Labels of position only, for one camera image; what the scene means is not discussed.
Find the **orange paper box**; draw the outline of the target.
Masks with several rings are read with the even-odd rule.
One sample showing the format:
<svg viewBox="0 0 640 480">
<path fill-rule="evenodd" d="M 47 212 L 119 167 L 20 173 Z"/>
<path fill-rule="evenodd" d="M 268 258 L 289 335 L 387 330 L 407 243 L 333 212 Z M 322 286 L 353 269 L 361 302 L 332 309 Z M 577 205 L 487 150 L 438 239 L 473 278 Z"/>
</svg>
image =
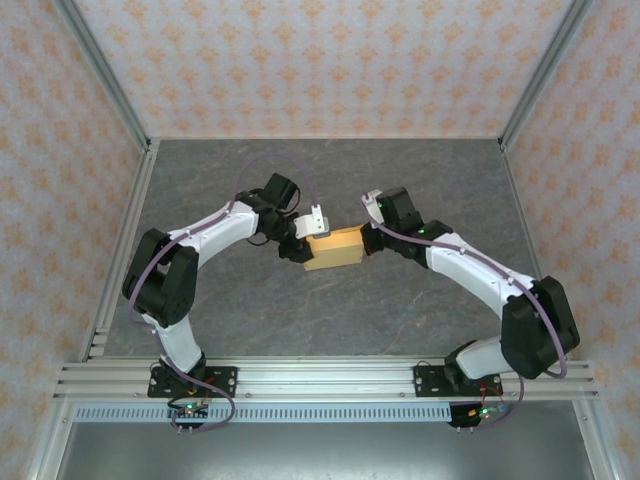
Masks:
<svg viewBox="0 0 640 480">
<path fill-rule="evenodd" d="M 328 236 L 307 241 L 313 257 L 303 266 L 306 271 L 359 264 L 364 256 L 361 225 L 333 230 Z"/>
</svg>

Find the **grey metal sheet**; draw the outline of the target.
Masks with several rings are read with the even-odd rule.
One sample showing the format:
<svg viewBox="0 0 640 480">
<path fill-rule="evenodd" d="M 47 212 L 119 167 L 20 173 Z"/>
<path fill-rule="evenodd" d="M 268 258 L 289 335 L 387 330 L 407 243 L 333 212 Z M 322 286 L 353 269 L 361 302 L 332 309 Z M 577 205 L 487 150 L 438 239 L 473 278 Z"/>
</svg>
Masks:
<svg viewBox="0 0 640 480">
<path fill-rule="evenodd" d="M 57 480 L 594 480 L 573 427 L 509 423 L 236 424 L 179 435 L 165 425 L 73 427 Z"/>
</svg>

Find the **aluminium mounting rail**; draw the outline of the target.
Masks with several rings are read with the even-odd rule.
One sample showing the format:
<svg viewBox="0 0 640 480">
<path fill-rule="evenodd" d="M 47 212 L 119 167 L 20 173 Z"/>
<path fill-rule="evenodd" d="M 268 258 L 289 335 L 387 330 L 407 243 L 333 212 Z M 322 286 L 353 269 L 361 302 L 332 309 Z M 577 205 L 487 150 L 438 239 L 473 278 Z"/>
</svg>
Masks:
<svg viewBox="0 0 640 480">
<path fill-rule="evenodd" d="M 413 368 L 426 362 L 410 356 L 228 357 L 214 365 L 235 366 L 236 399 L 246 402 L 415 401 Z M 150 358 L 94 358 L 62 367 L 56 399 L 140 400 L 151 379 Z"/>
</svg>

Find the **aluminium table side rail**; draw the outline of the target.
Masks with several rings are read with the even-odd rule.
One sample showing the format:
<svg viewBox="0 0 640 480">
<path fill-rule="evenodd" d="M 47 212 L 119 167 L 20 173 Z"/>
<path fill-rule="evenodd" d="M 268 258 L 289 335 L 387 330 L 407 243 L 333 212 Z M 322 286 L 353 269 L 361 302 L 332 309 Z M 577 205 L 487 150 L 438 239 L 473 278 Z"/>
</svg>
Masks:
<svg viewBox="0 0 640 480">
<path fill-rule="evenodd" d="M 113 254 L 105 283 L 95 314 L 93 319 L 89 321 L 88 330 L 80 349 L 78 360 L 81 363 L 87 362 L 94 357 L 94 350 L 98 351 L 97 356 L 101 356 L 104 352 L 117 303 L 121 296 L 122 282 L 126 274 L 129 255 L 160 143 L 160 139 L 152 138 L 149 144 L 141 151 L 138 168 L 132 180 L 116 240 L 114 241 Z"/>
<path fill-rule="evenodd" d="M 503 156 L 535 272 L 542 277 L 551 275 L 570 289 L 575 275 L 571 272 L 571 253 L 561 235 L 566 186 L 561 173 L 562 161 L 544 149 L 532 152 L 525 145 L 505 147 Z"/>
</svg>

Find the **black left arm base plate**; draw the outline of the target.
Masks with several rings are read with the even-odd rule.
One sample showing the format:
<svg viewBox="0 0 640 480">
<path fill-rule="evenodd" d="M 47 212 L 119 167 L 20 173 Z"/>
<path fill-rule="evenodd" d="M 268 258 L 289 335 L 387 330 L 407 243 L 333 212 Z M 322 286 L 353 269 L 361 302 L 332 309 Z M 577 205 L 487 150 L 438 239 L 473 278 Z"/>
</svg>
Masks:
<svg viewBox="0 0 640 480">
<path fill-rule="evenodd" d="M 211 390 L 192 386 L 168 366 L 156 365 L 151 371 L 147 388 L 149 398 L 221 398 L 222 395 Z M 236 367 L 206 366 L 202 381 L 235 396 L 238 369 Z"/>
</svg>

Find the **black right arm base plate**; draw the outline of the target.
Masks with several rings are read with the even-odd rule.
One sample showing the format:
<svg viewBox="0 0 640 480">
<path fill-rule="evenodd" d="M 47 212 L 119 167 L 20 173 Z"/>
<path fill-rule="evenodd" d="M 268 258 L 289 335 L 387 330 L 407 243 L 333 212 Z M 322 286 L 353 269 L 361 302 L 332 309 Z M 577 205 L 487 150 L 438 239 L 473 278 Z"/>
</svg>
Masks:
<svg viewBox="0 0 640 480">
<path fill-rule="evenodd" d="M 482 397 L 503 395 L 501 379 L 488 375 L 469 379 L 451 365 L 419 363 L 413 367 L 413 385 L 417 397 Z"/>
</svg>

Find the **aluminium frame post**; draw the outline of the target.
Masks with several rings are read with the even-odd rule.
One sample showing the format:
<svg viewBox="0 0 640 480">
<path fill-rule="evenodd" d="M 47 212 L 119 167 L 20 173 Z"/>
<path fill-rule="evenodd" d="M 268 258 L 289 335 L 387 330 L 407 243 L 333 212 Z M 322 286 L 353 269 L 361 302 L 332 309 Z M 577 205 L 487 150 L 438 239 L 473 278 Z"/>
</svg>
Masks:
<svg viewBox="0 0 640 480">
<path fill-rule="evenodd" d="M 519 132 L 560 63 L 566 49 L 582 25 L 594 0 L 571 0 L 558 28 L 544 50 L 526 87 L 510 115 L 503 133 L 497 138 L 500 150 L 506 153 L 517 141 Z"/>
<path fill-rule="evenodd" d="M 115 75 L 106 54 L 99 45 L 77 1 L 52 0 L 52 2 L 78 42 L 80 50 L 123 121 L 127 132 L 141 150 L 148 150 L 151 139 L 146 133 L 141 120 Z"/>
</svg>

